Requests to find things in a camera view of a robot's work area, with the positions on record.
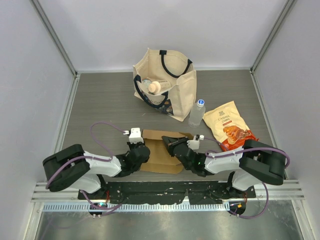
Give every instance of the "brown box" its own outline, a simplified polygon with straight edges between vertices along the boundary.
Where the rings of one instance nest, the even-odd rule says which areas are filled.
[[[187,136],[190,140],[193,139],[190,133],[144,129],[142,137],[145,145],[150,149],[150,158],[148,162],[141,165],[140,170],[153,173],[178,174],[184,169],[184,166],[176,157],[170,156],[162,140],[162,136],[171,138],[183,138]]]

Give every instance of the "gray wood surface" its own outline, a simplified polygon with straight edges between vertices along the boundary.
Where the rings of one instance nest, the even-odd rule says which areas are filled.
[[[253,134],[261,142],[272,145],[261,106],[248,70],[212,70],[197,72],[197,99],[205,101],[206,111],[210,111],[230,101],[234,101],[240,115],[244,118]],[[99,121],[111,122],[129,130],[164,130],[203,134],[212,137],[211,130],[202,121],[200,127],[188,126],[188,117],[184,122],[159,113],[134,96],[132,72],[86,73],[81,74],[75,95],[71,116],[64,138],[63,148],[73,144],[82,144],[83,148],[97,155],[108,153],[96,144],[90,136],[90,126]],[[94,128],[96,137],[107,145],[114,154],[128,150],[128,137],[107,125]],[[199,152],[220,151],[220,147],[204,140]],[[135,172],[123,178],[107,177],[108,181],[204,181],[227,180],[229,172],[199,177],[191,171],[183,170],[179,174],[153,172]]]

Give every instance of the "bag handle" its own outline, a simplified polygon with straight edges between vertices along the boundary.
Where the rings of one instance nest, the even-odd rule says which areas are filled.
[[[134,77],[133,81],[134,81],[134,86],[135,86],[136,92],[139,94],[139,96],[142,98],[142,100],[143,100],[146,104],[148,104],[150,107],[153,107],[153,108],[155,108],[155,109],[159,109],[159,108],[161,108],[161,107],[165,104],[165,102],[168,100],[168,92],[169,92],[169,91],[166,91],[166,92],[164,92],[164,93],[161,94],[161,95],[164,96],[164,99],[163,99],[163,101],[162,101],[159,105],[155,105],[155,104],[149,102],[149,101],[146,99],[146,97],[142,94],[142,92],[140,91],[139,86],[138,86],[138,83],[137,83],[137,82],[140,82],[140,83],[141,83],[141,77],[140,77],[139,75],[136,75],[136,76]]]
[[[190,59],[188,59],[188,64],[186,65],[186,68],[185,68],[184,72],[181,75],[174,75],[168,70],[168,68],[166,67],[166,64],[165,64],[165,55],[167,54],[167,50],[160,50],[159,54],[161,55],[162,67],[164,68],[166,73],[169,74],[171,77],[174,77],[176,79],[179,78],[181,75],[185,74],[188,71],[188,69],[190,67],[190,64],[192,64],[192,61]]]

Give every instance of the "cassava chips bag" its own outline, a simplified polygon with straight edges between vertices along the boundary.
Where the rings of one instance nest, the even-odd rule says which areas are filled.
[[[229,150],[243,146],[247,139],[257,140],[244,119],[240,117],[234,101],[206,112],[203,120],[211,128],[215,139]]]

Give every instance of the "gray floor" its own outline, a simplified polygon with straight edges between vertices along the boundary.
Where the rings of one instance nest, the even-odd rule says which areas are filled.
[[[248,70],[198,71],[196,98],[204,99],[207,111],[234,101],[253,134],[261,142],[272,145]],[[63,148],[78,143],[82,144],[86,151],[108,155],[90,136],[90,126],[98,121],[111,122],[125,130],[139,127],[213,136],[203,121],[199,128],[191,128],[188,126],[188,117],[184,122],[177,121],[157,112],[135,97],[131,72],[81,74]],[[128,138],[112,127],[97,125],[94,133],[115,154],[122,154],[128,150]],[[215,143],[202,141],[199,151],[209,149],[220,151]],[[124,178],[109,178],[108,181],[226,180],[228,175],[228,172],[221,172],[203,178],[186,170],[179,174],[140,171]]]
[[[256,215],[264,201],[248,202]],[[115,213],[92,219],[87,212],[44,212],[36,240],[302,240],[291,201],[271,201],[255,219],[226,211]]]

